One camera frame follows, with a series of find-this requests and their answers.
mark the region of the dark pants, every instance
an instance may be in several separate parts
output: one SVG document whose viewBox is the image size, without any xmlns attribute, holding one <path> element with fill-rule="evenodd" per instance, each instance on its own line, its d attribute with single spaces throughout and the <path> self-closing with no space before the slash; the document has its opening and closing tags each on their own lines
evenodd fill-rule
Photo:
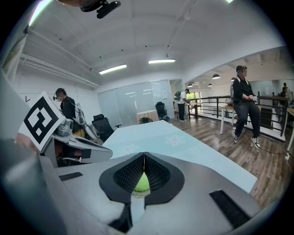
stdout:
<svg viewBox="0 0 294 235">
<path fill-rule="evenodd" d="M 238 115 L 238 121 L 236 123 L 235 135 L 240 136 L 242 129 L 247 122 L 247 116 L 249 114 L 252 127 L 253 137 L 257 138 L 260 134 L 260 110 L 254 102 L 239 102 L 234 103 L 234 109 Z"/>
<path fill-rule="evenodd" d="M 184 120 L 185 104 L 178 104 L 178 107 L 179 107 L 179 119 Z"/>
</svg>

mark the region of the black camera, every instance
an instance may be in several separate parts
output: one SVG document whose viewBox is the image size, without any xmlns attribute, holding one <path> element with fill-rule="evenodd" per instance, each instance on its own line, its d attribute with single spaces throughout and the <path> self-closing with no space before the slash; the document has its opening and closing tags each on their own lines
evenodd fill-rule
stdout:
<svg viewBox="0 0 294 235">
<path fill-rule="evenodd" d="M 108 15 L 110 12 L 112 12 L 114 9 L 118 8 L 120 5 L 121 5 L 120 1 L 114 1 L 114 2 L 108 3 L 105 0 L 99 0 L 99 1 L 95 1 L 90 6 L 81 6 L 80 9 L 83 12 L 90 12 L 90 11 L 94 11 L 98 9 L 96 10 L 97 18 L 102 19 L 106 15 Z"/>
</svg>

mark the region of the green ball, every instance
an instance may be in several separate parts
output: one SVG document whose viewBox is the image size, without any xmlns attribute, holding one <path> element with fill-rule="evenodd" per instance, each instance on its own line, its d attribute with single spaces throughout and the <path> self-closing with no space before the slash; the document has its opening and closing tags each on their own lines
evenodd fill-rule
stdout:
<svg viewBox="0 0 294 235">
<path fill-rule="evenodd" d="M 137 184 L 137 186 L 135 188 L 135 192 L 145 192 L 149 189 L 150 189 L 150 187 L 149 187 L 148 178 L 145 175 L 145 173 L 143 173 L 141 179 L 139 180 L 139 183 Z"/>
</svg>

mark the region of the black office chair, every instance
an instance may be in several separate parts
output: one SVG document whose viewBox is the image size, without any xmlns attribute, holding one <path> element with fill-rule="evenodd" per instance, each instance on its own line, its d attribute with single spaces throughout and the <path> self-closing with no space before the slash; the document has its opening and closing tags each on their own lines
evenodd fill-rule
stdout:
<svg viewBox="0 0 294 235">
<path fill-rule="evenodd" d="M 107 117 L 104 117 L 103 114 L 99 114 L 96 116 L 93 116 L 94 121 L 92 121 L 93 126 L 98 131 L 98 136 L 100 139 L 105 142 L 114 132 L 114 130 L 111 128 L 109 121 Z"/>
<path fill-rule="evenodd" d="M 156 107 L 156 111 L 157 111 L 158 117 L 161 118 L 161 120 L 168 121 L 170 119 L 167 116 L 165 104 L 163 102 L 157 102 L 157 104 L 155 105 L 155 107 Z"/>
</svg>

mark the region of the wooden floor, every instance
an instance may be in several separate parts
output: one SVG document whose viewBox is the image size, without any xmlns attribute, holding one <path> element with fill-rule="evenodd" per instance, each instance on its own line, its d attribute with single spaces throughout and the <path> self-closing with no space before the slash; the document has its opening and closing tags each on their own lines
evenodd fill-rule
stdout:
<svg viewBox="0 0 294 235">
<path fill-rule="evenodd" d="M 198 120 L 187 120 L 186 122 L 174 121 L 173 125 L 207 144 L 256 176 L 258 180 L 251 191 L 251 195 L 261 207 L 265 207 L 272 201 L 281 198 L 285 192 L 292 177 L 285 160 L 285 154 L 278 155 L 267 151 L 274 153 L 286 152 L 286 143 L 260 136 L 262 149 L 257 150 L 255 147 L 250 147 L 249 137 L 252 136 L 252 132 L 245 130 L 238 143 L 234 144 L 230 124 L 224 124 L 224 131 L 221 135 L 221 122 L 205 117 L 200 117 Z M 291 135 L 291 132 L 288 130 L 287 139 L 290 139 L 288 138 L 289 135 Z M 290 149 L 290 153 L 293 155 L 293 148 Z M 288 163 L 294 170 L 292 156 Z"/>
</svg>

